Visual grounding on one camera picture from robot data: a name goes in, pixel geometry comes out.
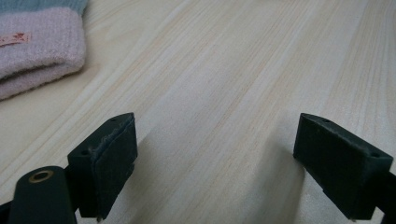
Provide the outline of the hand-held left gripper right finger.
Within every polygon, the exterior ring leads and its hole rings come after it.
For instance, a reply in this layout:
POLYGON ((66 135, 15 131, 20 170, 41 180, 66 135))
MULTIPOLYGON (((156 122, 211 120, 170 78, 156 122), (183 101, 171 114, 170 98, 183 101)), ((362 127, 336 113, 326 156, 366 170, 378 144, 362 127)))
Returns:
POLYGON ((393 157, 336 123, 300 115, 293 157, 349 219, 369 220, 380 209, 393 220, 393 157))

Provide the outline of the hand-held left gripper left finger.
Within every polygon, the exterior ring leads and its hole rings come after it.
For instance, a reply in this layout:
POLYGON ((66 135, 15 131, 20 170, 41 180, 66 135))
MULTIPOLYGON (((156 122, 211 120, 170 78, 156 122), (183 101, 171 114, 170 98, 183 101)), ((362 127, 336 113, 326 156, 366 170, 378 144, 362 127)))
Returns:
POLYGON ((136 158, 132 113, 108 119, 67 155, 72 204, 82 217, 107 218, 136 158))

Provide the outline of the grey and pink fingerless glove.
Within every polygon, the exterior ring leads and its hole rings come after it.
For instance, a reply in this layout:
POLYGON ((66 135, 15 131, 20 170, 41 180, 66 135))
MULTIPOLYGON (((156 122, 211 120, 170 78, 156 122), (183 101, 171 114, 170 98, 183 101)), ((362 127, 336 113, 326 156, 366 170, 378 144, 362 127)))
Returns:
POLYGON ((0 101, 85 63, 88 0, 0 0, 0 101))

